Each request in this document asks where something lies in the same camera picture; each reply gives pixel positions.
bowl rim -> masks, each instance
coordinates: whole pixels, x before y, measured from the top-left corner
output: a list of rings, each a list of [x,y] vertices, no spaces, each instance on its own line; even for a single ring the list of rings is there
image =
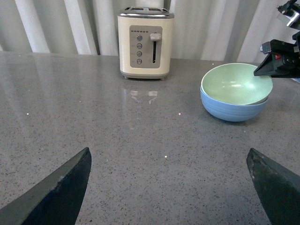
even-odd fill
[[[202,88],[202,85],[200,87],[200,92],[203,93],[205,96],[207,96],[208,98],[216,101],[216,102],[219,102],[219,103],[222,103],[222,104],[225,104],[225,105],[232,105],[232,106],[241,106],[241,107],[255,107],[255,106],[259,106],[259,105],[263,105],[263,104],[266,104],[269,100],[269,97],[267,97],[263,102],[260,102],[258,104],[250,104],[250,105],[239,105],[239,104],[232,104],[232,103],[228,103],[228,102],[222,102],[222,101],[219,101],[217,99],[214,99],[213,97],[209,96],[208,94],[206,94]]]
[[[225,64],[222,64],[222,65],[219,65],[219,66],[217,66],[217,67],[214,67],[214,68],[210,69],[210,70],[203,76],[203,78],[202,78],[202,80],[201,80],[201,89],[203,90],[203,92],[204,92],[207,96],[209,96],[209,95],[205,92],[205,90],[204,90],[204,88],[203,88],[203,80],[204,80],[204,78],[206,77],[206,75],[207,75],[209,72],[211,72],[212,70],[214,70],[214,69],[217,69],[217,68],[219,68],[219,67],[226,66],[226,65],[232,65],[232,64],[248,65],[248,66],[253,66],[253,67],[255,67],[255,68],[258,67],[258,66],[255,66],[255,65],[252,65],[252,64],[249,64],[249,63],[232,62],[232,63],[225,63]],[[249,102],[249,103],[246,103],[246,104],[233,104],[233,103],[228,103],[228,102],[223,102],[223,103],[232,104],[232,105],[255,105],[256,102],[260,102],[260,101],[263,100],[264,98],[268,98],[268,95],[269,95],[269,94],[271,93],[271,91],[273,90],[273,80],[272,80],[271,76],[264,76],[264,77],[269,77],[269,78],[270,78],[270,80],[271,80],[271,89],[270,89],[270,91],[269,91],[262,99],[260,99],[260,100],[258,100],[258,101],[255,101],[255,102]]]

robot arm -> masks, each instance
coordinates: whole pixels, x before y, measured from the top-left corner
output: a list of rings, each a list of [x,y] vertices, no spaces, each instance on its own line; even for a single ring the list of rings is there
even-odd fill
[[[289,0],[277,9],[285,19],[288,19],[288,27],[300,30],[300,7],[296,1]],[[267,54],[267,57],[254,71],[254,76],[300,78],[300,32],[294,34],[292,38],[296,41],[295,44],[279,40],[263,43],[261,52]]]

toaster control panel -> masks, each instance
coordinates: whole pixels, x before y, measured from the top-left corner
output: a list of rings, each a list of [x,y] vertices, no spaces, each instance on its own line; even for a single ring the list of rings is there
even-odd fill
[[[130,66],[159,68],[162,35],[163,28],[159,26],[130,26]]]

white curtain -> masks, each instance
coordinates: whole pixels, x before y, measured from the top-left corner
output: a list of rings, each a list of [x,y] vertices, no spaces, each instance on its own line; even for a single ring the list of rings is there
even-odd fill
[[[172,58],[262,62],[272,39],[294,43],[277,19],[287,0],[2,0],[0,51],[118,55],[117,12],[175,14]]]

toaster lever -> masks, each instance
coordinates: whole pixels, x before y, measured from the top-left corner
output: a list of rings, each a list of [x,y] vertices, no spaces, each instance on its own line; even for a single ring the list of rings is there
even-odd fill
[[[150,40],[151,41],[160,41],[161,40],[161,34],[159,34],[159,33],[150,34]]]

